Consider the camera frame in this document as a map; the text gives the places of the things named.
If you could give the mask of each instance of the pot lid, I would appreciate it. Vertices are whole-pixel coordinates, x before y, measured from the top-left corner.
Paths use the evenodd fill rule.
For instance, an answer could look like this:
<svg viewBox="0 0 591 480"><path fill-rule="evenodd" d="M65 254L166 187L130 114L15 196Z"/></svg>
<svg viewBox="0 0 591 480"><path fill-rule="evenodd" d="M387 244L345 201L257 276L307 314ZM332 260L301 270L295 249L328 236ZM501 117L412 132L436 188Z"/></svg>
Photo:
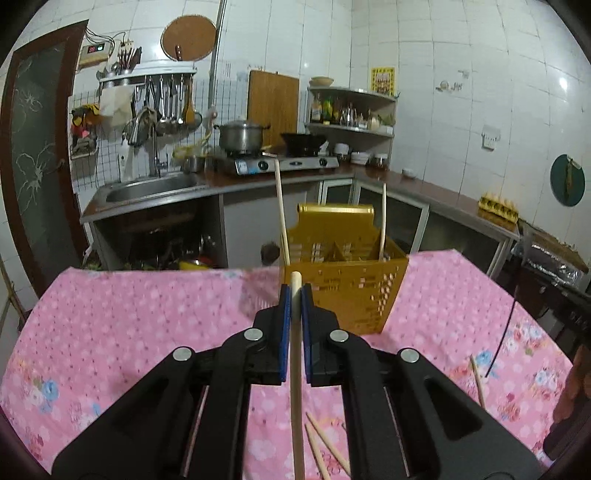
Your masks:
<svg viewBox="0 0 591 480"><path fill-rule="evenodd" d="M256 122L251 120L232 120L227 124L224 124L223 127L230 127L230 128L262 128Z"/></svg>

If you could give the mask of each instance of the silver screw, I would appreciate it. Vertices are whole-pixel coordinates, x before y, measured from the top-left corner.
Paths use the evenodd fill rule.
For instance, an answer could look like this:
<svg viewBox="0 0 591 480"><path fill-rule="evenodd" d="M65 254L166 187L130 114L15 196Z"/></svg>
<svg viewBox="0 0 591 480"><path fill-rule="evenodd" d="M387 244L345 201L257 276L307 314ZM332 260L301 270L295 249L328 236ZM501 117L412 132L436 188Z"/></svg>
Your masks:
<svg viewBox="0 0 591 480"><path fill-rule="evenodd" d="M251 342L256 342L262 338L262 330L258 328L249 328L244 332L244 338Z"/></svg>
<svg viewBox="0 0 591 480"><path fill-rule="evenodd" d="M409 364L413 364L414 362L418 361L420 355L414 348L405 348L400 353L400 358Z"/></svg>
<svg viewBox="0 0 591 480"><path fill-rule="evenodd" d="M177 362L184 362L186 360L189 360L191 358L192 354L193 353L191 352L190 348L187 348L185 346L180 346L177 349L175 349L175 351L173 352L173 358Z"/></svg>
<svg viewBox="0 0 591 480"><path fill-rule="evenodd" d="M330 339L334 342L346 342L349 334L344 330L333 330L330 332Z"/></svg>

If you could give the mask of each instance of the digital display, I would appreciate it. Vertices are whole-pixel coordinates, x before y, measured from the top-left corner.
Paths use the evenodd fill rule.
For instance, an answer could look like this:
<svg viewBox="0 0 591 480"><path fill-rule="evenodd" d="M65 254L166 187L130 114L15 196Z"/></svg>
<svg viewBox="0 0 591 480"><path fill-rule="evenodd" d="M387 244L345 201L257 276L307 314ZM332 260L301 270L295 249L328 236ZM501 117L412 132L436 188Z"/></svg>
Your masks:
<svg viewBox="0 0 591 480"><path fill-rule="evenodd" d="M96 51L102 51L105 49L105 44L104 43L99 43L98 45L90 45L88 47L88 53L94 53Z"/></svg>

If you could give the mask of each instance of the stainless steel sink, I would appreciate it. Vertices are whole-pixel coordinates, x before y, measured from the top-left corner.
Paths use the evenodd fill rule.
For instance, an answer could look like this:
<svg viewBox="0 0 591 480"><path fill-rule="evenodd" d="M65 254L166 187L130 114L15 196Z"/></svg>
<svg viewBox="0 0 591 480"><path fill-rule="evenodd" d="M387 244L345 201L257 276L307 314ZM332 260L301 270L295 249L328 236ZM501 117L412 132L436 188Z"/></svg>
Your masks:
<svg viewBox="0 0 591 480"><path fill-rule="evenodd" d="M184 189L204 188L207 185L199 182L196 175L184 173L173 174L161 179L146 179L115 186L106 197L109 203L131 202L169 194Z"/></svg>

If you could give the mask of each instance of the pink tablecloth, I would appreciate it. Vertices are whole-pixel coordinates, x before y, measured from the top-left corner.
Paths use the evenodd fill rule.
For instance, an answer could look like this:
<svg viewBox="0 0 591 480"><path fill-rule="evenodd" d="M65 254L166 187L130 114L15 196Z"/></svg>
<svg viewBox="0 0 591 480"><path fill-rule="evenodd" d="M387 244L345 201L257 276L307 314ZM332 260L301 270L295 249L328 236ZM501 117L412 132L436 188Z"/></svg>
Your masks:
<svg viewBox="0 0 591 480"><path fill-rule="evenodd" d="M59 451L176 346L204 350L252 324L277 302L278 271L92 273L68 270L35 307L9 360L0 404L19 437L50 470ZM411 256L402 288L372 346L413 346L476 399L468 357L483 374L511 298L454 251ZM484 390L488 411L542 457L541 440L570 362L515 308ZM288 384L254 387L248 478L293 478ZM340 391L304 387L304 409L346 452ZM333 477L344 477L323 449ZM318 473L306 444L306 475Z"/></svg>

